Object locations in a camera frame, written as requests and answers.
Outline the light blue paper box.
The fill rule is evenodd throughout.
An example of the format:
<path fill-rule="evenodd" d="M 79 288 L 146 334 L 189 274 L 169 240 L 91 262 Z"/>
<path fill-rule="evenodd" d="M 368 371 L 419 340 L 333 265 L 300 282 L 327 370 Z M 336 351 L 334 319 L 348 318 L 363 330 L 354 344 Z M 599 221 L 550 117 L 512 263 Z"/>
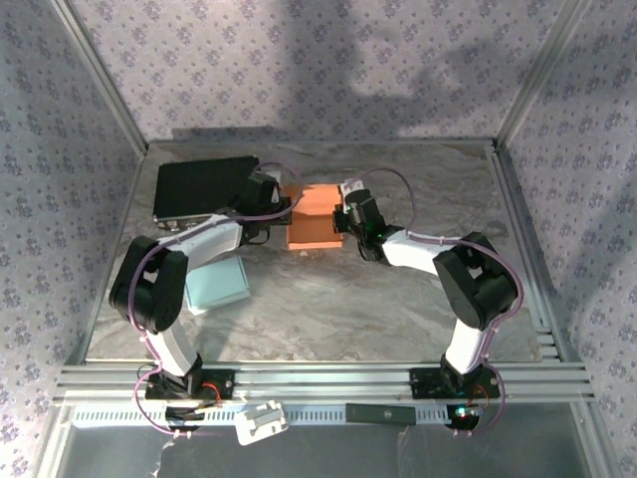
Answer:
<path fill-rule="evenodd" d="M 186 276 L 186 305 L 195 316 L 250 296 L 243 261 L 237 256 L 201 266 Z"/>

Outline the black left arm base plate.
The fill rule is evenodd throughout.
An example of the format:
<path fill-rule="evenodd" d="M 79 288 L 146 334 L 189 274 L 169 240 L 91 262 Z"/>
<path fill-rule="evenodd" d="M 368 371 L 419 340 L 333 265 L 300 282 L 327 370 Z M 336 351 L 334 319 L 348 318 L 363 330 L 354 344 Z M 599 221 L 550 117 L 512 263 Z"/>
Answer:
<path fill-rule="evenodd" d="M 157 400 L 230 399 L 234 381 L 235 373 L 231 369 L 201 368 L 183 377 L 162 371 L 148 379 L 144 397 Z"/>

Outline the white plastic bracket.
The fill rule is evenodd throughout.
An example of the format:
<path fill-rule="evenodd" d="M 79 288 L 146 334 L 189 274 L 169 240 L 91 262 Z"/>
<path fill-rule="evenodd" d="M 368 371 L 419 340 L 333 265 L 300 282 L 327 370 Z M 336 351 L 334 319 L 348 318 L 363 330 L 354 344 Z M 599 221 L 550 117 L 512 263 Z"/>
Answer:
<path fill-rule="evenodd" d="M 289 422 L 283 406 L 274 400 L 246 408 L 234 419 L 240 445 L 248 446 L 288 430 Z"/>

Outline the black rectangular device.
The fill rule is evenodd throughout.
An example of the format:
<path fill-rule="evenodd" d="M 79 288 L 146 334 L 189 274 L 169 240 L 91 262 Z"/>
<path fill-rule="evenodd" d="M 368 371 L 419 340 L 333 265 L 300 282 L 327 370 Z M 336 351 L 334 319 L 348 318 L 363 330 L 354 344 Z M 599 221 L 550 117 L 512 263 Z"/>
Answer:
<path fill-rule="evenodd" d="M 417 418 L 415 408 L 410 406 L 347 403 L 345 421 L 360 424 L 413 426 Z"/>

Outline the aluminium side rail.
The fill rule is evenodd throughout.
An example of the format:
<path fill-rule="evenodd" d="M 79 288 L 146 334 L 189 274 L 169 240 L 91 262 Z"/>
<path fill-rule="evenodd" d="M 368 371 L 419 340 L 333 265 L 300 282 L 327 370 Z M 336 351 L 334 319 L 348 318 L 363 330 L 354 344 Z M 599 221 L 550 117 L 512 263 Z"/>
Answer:
<path fill-rule="evenodd" d="M 585 364 L 561 329 L 543 253 L 510 159 L 491 141 L 485 144 L 485 155 L 500 211 L 506 217 L 508 236 L 498 247 L 520 275 L 525 291 L 521 309 L 499 326 L 489 353 L 495 361 L 521 359 L 530 365 L 571 368 L 579 379 L 588 382 Z"/>
<path fill-rule="evenodd" d="M 101 276 L 101 281 L 97 288 L 96 297 L 93 301 L 90 314 L 88 315 L 88 320 L 86 321 L 84 327 L 80 329 L 81 334 L 78 337 L 78 343 L 73 348 L 73 351 L 70 354 L 69 358 L 66 360 L 65 365 L 82 365 L 86 362 L 86 356 L 88 354 L 91 340 L 94 335 L 95 325 L 98 320 L 103 301 L 105 299 L 110 273 L 117 256 L 118 244 L 124 231 L 125 221 L 128 217 L 134 190 L 138 184 L 140 172 L 142 170 L 143 163 L 147 158 L 147 154 L 148 148 L 144 149 L 136 158 L 137 163 L 133 171 L 131 184 L 129 186 L 129 189 L 127 190 L 127 195 L 125 197 L 123 207 L 119 211 L 118 215 L 115 217 L 117 219 L 115 223 L 115 232 L 109 236 L 110 242 L 108 243 L 109 248 L 107 249 L 108 255 L 106 258 L 105 268 Z"/>

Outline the black controller board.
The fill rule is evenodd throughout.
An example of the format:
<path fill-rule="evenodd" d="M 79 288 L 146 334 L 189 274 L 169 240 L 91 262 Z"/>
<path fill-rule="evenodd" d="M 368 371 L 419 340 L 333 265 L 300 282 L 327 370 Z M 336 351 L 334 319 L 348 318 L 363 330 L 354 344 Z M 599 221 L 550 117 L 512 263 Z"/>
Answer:
<path fill-rule="evenodd" d="M 447 406 L 449 422 L 446 426 L 458 432 L 473 432 L 479 425 L 483 408 L 477 404 Z"/>
<path fill-rule="evenodd" d="M 204 419 L 204 412 L 196 407 L 168 406 L 164 419 L 171 432 L 194 432 L 200 428 L 199 423 Z"/>

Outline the aluminium frame post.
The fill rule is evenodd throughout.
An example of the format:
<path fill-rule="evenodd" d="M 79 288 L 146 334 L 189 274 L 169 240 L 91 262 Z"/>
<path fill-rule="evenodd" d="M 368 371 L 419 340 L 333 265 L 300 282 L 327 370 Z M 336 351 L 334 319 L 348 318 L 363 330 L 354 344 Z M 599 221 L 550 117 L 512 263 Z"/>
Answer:
<path fill-rule="evenodd" d="M 114 115 L 127 141 L 137 155 L 145 156 L 148 143 L 138 128 L 133 115 L 108 71 L 95 42 L 84 25 L 72 0 L 46 0 L 54 9 L 62 26 L 78 51 L 78 55 L 91 75 L 106 105 Z"/>
<path fill-rule="evenodd" d="M 549 75 L 566 50 L 568 42 L 593 0 L 563 0 L 541 48 L 496 135 L 495 150 L 501 151 L 514 139 Z"/>

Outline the black briefcase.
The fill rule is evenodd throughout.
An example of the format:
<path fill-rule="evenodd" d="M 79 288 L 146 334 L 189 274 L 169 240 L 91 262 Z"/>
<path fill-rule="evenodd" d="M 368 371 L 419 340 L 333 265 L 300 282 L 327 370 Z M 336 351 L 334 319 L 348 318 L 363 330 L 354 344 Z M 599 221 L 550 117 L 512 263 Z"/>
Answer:
<path fill-rule="evenodd" d="M 255 156 L 161 164 L 152 219 L 159 229 L 181 231 L 228 207 L 260 164 Z"/>

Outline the aluminium mounting rail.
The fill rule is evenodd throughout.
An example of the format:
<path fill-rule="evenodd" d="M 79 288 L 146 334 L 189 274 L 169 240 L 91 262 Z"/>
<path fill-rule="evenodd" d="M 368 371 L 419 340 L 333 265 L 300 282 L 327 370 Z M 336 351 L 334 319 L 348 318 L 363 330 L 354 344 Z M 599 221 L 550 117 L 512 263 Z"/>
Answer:
<path fill-rule="evenodd" d="M 277 399 L 292 403 L 333 401 L 408 402 L 410 362 L 238 361 L 215 362 L 206 370 L 235 373 L 232 400 Z M 130 402 L 138 361 L 94 360 L 69 365 L 53 392 L 56 404 Z M 508 402 L 580 402 L 595 399 L 581 362 L 513 362 L 494 365 L 504 380 Z"/>

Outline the brown paper box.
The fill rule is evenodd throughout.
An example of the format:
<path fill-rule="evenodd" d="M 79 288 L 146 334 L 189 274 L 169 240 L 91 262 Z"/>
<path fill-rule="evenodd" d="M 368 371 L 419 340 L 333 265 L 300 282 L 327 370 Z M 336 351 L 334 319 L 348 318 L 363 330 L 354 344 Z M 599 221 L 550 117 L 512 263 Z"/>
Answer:
<path fill-rule="evenodd" d="M 338 249 L 343 246 L 341 233 L 334 231 L 332 213 L 342 204 L 337 184 L 309 184 L 292 211 L 287 226 L 289 250 Z"/>

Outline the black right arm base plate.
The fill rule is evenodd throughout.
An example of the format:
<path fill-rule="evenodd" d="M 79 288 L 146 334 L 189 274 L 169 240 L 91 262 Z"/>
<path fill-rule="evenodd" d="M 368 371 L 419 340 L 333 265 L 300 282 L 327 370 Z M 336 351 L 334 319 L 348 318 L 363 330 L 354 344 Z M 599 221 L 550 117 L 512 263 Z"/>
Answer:
<path fill-rule="evenodd" d="M 446 367 L 411 368 L 409 385 L 414 399 L 469 399 L 481 390 L 488 398 L 501 396 L 496 375 L 481 365 L 464 375 Z"/>

